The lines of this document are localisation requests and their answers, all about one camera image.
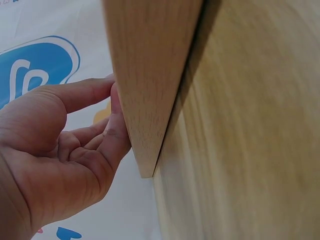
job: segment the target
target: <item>blue logo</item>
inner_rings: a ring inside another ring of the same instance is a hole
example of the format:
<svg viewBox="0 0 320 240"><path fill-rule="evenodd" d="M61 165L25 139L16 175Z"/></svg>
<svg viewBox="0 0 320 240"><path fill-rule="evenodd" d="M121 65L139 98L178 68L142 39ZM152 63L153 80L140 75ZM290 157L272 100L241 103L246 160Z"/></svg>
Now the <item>blue logo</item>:
<svg viewBox="0 0 320 240"><path fill-rule="evenodd" d="M65 38L47 36L0 53L0 109L42 85L65 84L80 55Z"/></svg>
<svg viewBox="0 0 320 240"><path fill-rule="evenodd" d="M81 239L82 235L75 231L71 231L69 229L58 227L58 231L56 232L56 236L60 240L71 240L71 239Z"/></svg>

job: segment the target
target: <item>yellow shape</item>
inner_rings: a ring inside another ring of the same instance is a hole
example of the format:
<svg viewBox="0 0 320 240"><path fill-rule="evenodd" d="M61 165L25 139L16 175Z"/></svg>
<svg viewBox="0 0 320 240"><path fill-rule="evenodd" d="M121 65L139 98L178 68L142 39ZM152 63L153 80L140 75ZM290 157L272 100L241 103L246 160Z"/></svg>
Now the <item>yellow shape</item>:
<svg viewBox="0 0 320 240"><path fill-rule="evenodd" d="M93 123L96 124L98 122L100 122L101 120L109 117L111 114L111 101L108 102L108 104L106 105L106 108L98 111L93 119Z"/></svg>

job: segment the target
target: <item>finger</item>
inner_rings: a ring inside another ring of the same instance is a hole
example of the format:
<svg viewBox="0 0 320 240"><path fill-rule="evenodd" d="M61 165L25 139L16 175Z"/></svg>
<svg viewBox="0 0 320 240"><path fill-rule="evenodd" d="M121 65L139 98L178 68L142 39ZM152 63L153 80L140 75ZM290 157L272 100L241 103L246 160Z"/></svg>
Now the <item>finger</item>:
<svg viewBox="0 0 320 240"><path fill-rule="evenodd" d="M46 85L36 88L34 91L56 96L62 101L69 114L108 98L114 82L112 74L102 79L90 78L64 85Z"/></svg>
<svg viewBox="0 0 320 240"><path fill-rule="evenodd" d="M73 135L70 131L63 131L58 138L58 152L57 157L60 162L67 162L70 153L81 147L81 144L77 137Z"/></svg>
<svg viewBox="0 0 320 240"><path fill-rule="evenodd" d="M104 135L100 134L96 136L94 139L92 139L88 144L86 144L84 148L88 150L97 150L100 144L103 142L103 140Z"/></svg>
<svg viewBox="0 0 320 240"><path fill-rule="evenodd" d="M103 136L104 139L97 150L109 162L115 173L121 159L131 148L116 84L111 88L111 115Z"/></svg>
<svg viewBox="0 0 320 240"><path fill-rule="evenodd" d="M96 124L93 124L92 126L79 128L70 132L79 140L80 145L83 147L87 145L91 140L93 140L96 136L103 133L108 121L109 117L101 120Z"/></svg>

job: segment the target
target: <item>wooden board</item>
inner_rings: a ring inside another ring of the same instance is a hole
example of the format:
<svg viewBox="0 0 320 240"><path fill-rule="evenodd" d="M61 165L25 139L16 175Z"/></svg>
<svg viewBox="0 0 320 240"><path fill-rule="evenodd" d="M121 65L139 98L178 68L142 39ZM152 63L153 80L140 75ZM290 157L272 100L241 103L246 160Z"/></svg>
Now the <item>wooden board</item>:
<svg viewBox="0 0 320 240"><path fill-rule="evenodd" d="M154 175L163 239L320 239L319 11L207 1Z"/></svg>
<svg viewBox="0 0 320 240"><path fill-rule="evenodd" d="M133 152L152 177L202 0L102 1Z"/></svg>

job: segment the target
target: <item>hand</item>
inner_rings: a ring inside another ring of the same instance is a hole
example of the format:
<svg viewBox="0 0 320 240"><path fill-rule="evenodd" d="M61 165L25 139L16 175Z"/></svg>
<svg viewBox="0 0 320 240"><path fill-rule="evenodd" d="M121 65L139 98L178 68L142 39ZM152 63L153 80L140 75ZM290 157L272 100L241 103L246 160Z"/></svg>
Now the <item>hand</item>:
<svg viewBox="0 0 320 240"><path fill-rule="evenodd" d="M67 114L110 95L109 119L62 131ZM19 222L10 227L26 239L99 202L130 148L112 76L41 86L12 101L0 110L1 222ZM6 229L0 226L2 236Z"/></svg>

